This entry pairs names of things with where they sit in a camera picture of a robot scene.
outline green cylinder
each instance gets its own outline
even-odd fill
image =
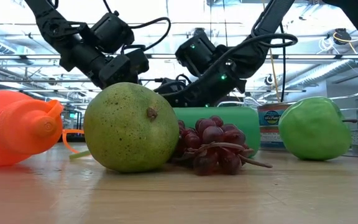
[[[194,128],[200,118],[217,115],[225,124],[236,125],[246,136],[247,145],[255,150],[260,146],[259,118],[255,110],[248,107],[210,107],[210,108],[174,108],[177,118],[184,121],[186,127]]]

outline food can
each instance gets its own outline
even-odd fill
[[[258,106],[261,150],[286,150],[278,132],[278,122],[289,106],[291,104],[288,103],[273,103]]]

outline green apple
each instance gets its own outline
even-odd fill
[[[291,105],[278,123],[286,149],[299,159],[325,161],[345,154],[351,131],[338,106],[329,98],[312,97]]]

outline orange bottle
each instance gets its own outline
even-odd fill
[[[62,135],[57,100],[44,102],[23,93],[0,91],[0,166],[9,166],[50,149]]]

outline grape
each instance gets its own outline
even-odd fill
[[[179,126],[179,134],[183,135],[184,132],[185,132],[185,128],[182,126]]]
[[[189,133],[185,137],[185,143],[187,147],[192,149],[198,149],[201,146],[201,139],[195,133]]]
[[[241,130],[232,129],[223,134],[223,141],[243,146],[246,141],[246,136]]]
[[[186,137],[188,134],[190,134],[190,133],[195,133],[195,134],[197,134],[196,130],[194,130],[193,128],[186,128],[186,129],[182,132],[181,136],[185,138],[185,137]]]
[[[209,151],[205,155],[198,155],[193,161],[193,168],[197,175],[210,175],[218,163],[218,154]]]
[[[182,137],[179,137],[179,141],[177,143],[176,152],[179,154],[183,154],[186,150],[186,143],[185,140]]]
[[[221,126],[221,128],[222,128],[222,130],[224,132],[229,131],[229,130],[233,130],[233,129],[238,129],[237,126],[234,125],[234,124],[224,124],[224,125]]]
[[[204,119],[200,122],[200,125],[198,126],[197,132],[200,136],[203,135],[204,130],[210,126],[216,126],[215,122],[211,119]]]
[[[223,120],[219,116],[214,115],[214,116],[210,117],[210,119],[213,120],[215,122],[216,126],[218,126],[218,127],[221,127],[223,125]]]
[[[242,167],[241,159],[228,150],[219,151],[219,166],[224,174],[238,174]]]
[[[185,122],[182,121],[182,120],[178,120],[178,124],[179,124],[179,127],[183,127],[183,128],[186,127],[186,126],[185,126]]]
[[[204,130],[203,143],[208,144],[221,141],[223,141],[223,130],[220,127],[209,126]]]
[[[198,130],[198,126],[200,125],[200,122],[202,122],[203,120],[205,120],[204,118],[201,118],[201,119],[199,119],[199,120],[197,120],[197,122],[196,122],[196,130]]]

